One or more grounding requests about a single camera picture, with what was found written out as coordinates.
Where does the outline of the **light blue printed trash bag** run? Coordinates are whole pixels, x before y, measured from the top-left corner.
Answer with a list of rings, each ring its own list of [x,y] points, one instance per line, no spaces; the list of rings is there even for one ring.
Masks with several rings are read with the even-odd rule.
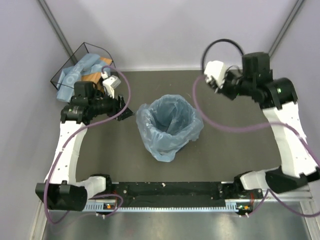
[[[56,82],[56,99],[68,103],[74,95],[74,84],[88,77],[89,81],[97,82],[100,76],[95,79],[94,75],[99,74],[102,67],[111,65],[112,59],[101,57],[95,53],[85,54],[75,65],[65,67]]]

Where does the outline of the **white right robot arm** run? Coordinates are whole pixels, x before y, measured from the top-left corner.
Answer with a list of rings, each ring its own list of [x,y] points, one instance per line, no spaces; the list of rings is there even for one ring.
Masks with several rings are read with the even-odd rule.
[[[205,82],[230,100],[237,96],[251,97],[267,119],[267,123],[230,131],[242,133],[271,127],[279,150],[280,166],[245,172],[234,178],[233,192],[237,197],[245,198],[253,189],[286,193],[320,179],[320,162],[308,148],[295,87],[288,78],[273,78],[268,53],[244,54],[238,72],[228,69],[222,61],[210,61],[204,74]]]

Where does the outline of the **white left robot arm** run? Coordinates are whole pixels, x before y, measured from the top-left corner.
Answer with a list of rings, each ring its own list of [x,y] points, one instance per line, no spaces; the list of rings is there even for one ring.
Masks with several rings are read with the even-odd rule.
[[[59,140],[50,171],[43,183],[37,183],[35,193],[48,210],[82,211],[95,195],[109,198],[114,191],[107,174],[93,174],[86,180],[76,180],[80,149],[91,122],[99,115],[118,121],[133,115],[122,95],[115,95],[121,81],[115,76],[103,80],[102,90],[91,81],[74,84],[74,94],[60,114]]]

